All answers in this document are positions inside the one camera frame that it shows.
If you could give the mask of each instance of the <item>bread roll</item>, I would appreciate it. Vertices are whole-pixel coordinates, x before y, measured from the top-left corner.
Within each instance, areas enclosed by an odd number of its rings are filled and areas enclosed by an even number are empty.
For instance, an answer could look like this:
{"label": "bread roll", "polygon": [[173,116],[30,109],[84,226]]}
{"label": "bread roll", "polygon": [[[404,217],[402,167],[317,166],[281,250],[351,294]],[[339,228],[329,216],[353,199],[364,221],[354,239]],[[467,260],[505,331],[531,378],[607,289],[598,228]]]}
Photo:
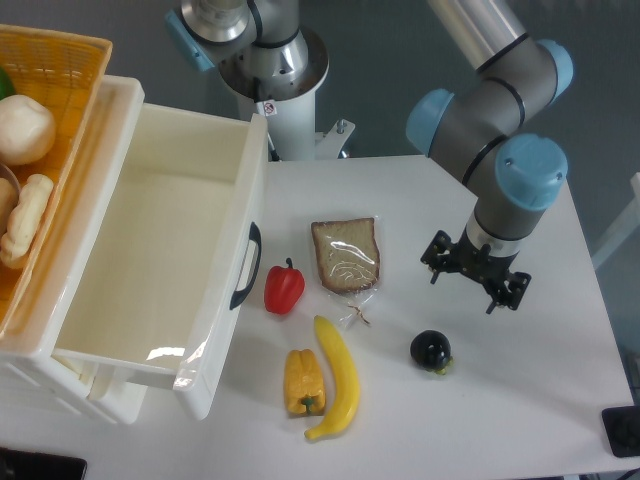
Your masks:
{"label": "bread roll", "polygon": [[374,219],[313,222],[313,244],[322,286],[332,292],[355,293],[380,278],[380,251]]}
{"label": "bread roll", "polygon": [[55,141],[53,114],[25,95],[0,100],[0,162],[25,165],[44,157]]}
{"label": "bread roll", "polygon": [[52,190],[51,179],[40,174],[31,175],[22,187],[18,206],[9,216],[7,233],[0,240],[0,260],[7,267],[24,267]]}

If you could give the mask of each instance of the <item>blue joint cap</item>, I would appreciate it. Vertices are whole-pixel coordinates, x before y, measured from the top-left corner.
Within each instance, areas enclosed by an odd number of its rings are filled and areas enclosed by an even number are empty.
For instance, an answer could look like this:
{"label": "blue joint cap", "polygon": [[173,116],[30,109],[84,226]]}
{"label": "blue joint cap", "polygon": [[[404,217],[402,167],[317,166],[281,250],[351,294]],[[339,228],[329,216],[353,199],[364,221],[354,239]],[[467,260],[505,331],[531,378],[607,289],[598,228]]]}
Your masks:
{"label": "blue joint cap", "polygon": [[573,61],[569,52],[553,40],[538,40],[538,45],[545,48],[556,64],[557,85],[552,102],[564,92],[573,80]]}
{"label": "blue joint cap", "polygon": [[200,72],[206,72],[215,67],[202,47],[191,36],[175,10],[170,10],[164,16],[164,26],[173,40],[173,44],[193,68]]}
{"label": "blue joint cap", "polygon": [[562,149],[554,141],[531,133],[507,140],[496,155],[500,189],[511,202],[532,212],[553,205],[567,170]]}
{"label": "blue joint cap", "polygon": [[420,100],[409,114],[406,135],[409,141],[426,156],[429,156],[436,130],[442,120],[453,93],[442,88],[432,90]]}

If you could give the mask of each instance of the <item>black drawer handle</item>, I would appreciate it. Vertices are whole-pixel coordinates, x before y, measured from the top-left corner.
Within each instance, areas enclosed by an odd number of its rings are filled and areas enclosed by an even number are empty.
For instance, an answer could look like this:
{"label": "black drawer handle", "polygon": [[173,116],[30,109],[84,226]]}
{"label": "black drawer handle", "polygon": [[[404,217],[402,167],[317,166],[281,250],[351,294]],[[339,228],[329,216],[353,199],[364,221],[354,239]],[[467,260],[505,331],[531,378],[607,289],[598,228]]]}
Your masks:
{"label": "black drawer handle", "polygon": [[231,295],[231,305],[229,306],[229,310],[233,310],[236,307],[239,307],[242,302],[246,300],[253,288],[253,284],[256,282],[256,277],[258,276],[258,267],[260,266],[260,257],[262,256],[262,237],[260,235],[260,229],[258,226],[251,222],[251,227],[249,228],[249,241],[255,242],[258,246],[258,257],[256,258],[256,266],[253,269],[253,273],[251,274],[251,280],[247,283],[247,286],[242,290],[236,290]]}

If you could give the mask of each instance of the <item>yellow basket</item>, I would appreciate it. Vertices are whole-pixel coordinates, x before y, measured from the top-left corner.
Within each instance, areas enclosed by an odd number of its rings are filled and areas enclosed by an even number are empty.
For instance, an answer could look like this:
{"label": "yellow basket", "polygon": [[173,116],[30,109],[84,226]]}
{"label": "yellow basket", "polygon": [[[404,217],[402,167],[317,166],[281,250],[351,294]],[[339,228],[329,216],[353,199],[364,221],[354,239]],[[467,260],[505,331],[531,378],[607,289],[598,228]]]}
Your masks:
{"label": "yellow basket", "polygon": [[9,75],[16,93],[47,107],[56,120],[56,139],[49,153],[33,164],[12,167],[21,184],[29,175],[42,173],[53,180],[55,187],[24,269],[0,266],[0,337],[6,333],[2,326],[7,324],[31,280],[73,167],[111,47],[111,42],[99,38],[0,25],[0,67]]}

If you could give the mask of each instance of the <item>white bread roll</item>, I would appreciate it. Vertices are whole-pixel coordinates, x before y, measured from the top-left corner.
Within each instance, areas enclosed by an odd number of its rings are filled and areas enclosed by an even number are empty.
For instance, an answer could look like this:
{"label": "white bread roll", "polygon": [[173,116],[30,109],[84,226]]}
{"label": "white bread roll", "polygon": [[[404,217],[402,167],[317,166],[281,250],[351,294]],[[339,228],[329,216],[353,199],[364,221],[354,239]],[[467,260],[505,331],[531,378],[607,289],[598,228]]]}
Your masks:
{"label": "white bread roll", "polygon": [[49,110],[25,95],[0,100],[0,163],[25,165],[44,157],[55,141]]}

